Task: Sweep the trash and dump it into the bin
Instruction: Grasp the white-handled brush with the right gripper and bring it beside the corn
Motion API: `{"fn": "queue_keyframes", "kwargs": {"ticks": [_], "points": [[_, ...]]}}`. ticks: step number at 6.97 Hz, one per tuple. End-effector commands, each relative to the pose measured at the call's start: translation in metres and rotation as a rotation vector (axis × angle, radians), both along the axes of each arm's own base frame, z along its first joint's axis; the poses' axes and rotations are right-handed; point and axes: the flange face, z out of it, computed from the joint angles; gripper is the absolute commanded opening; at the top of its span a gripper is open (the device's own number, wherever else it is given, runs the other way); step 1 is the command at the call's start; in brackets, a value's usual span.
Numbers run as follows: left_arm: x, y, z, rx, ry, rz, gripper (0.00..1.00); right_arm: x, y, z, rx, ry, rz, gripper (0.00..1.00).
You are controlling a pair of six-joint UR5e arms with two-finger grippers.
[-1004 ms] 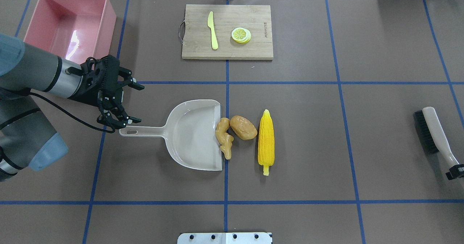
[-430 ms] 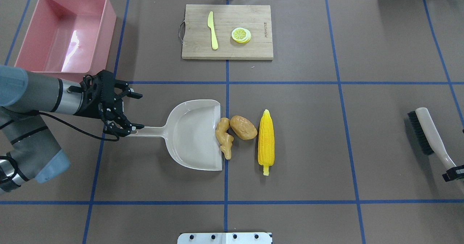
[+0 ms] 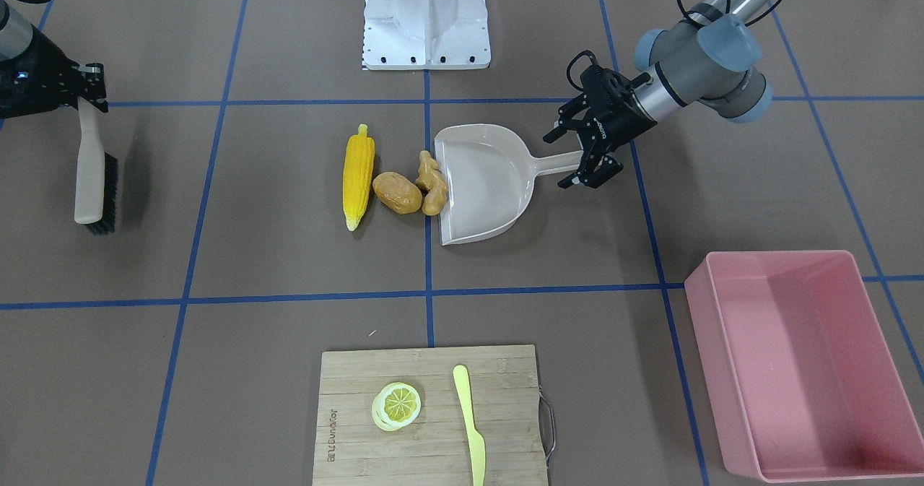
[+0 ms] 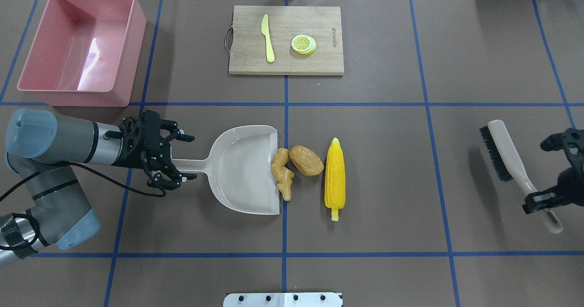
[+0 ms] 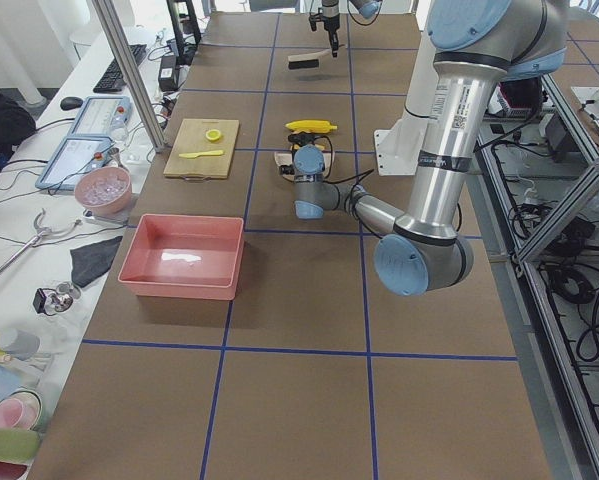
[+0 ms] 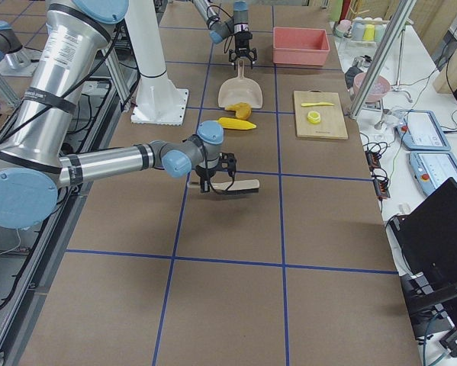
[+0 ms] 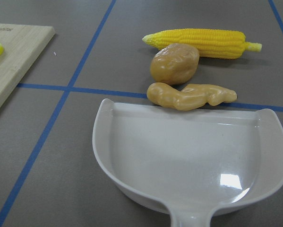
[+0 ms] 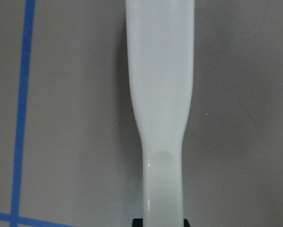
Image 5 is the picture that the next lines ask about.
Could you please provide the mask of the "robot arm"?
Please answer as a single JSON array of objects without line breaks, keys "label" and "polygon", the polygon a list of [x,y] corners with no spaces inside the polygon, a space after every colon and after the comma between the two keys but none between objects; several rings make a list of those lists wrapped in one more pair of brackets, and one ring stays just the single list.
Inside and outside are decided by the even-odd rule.
[{"label": "robot arm", "polygon": [[306,145],[293,156],[296,216],[342,210],[375,231],[375,271],[397,295],[461,282],[474,256],[453,219],[488,103],[500,82],[561,66],[568,10],[565,1],[433,2],[422,36],[434,49],[427,57],[434,71],[425,76],[432,91],[419,115],[425,129],[407,208],[360,185],[327,182],[323,154]]}]

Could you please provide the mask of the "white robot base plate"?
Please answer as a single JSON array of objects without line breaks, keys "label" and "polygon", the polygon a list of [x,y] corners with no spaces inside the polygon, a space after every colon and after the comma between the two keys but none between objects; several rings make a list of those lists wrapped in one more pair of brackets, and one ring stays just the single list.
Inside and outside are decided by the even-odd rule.
[{"label": "white robot base plate", "polygon": [[390,130],[374,131],[374,146],[380,176],[413,176],[417,168],[417,154],[413,136],[399,125]]}]

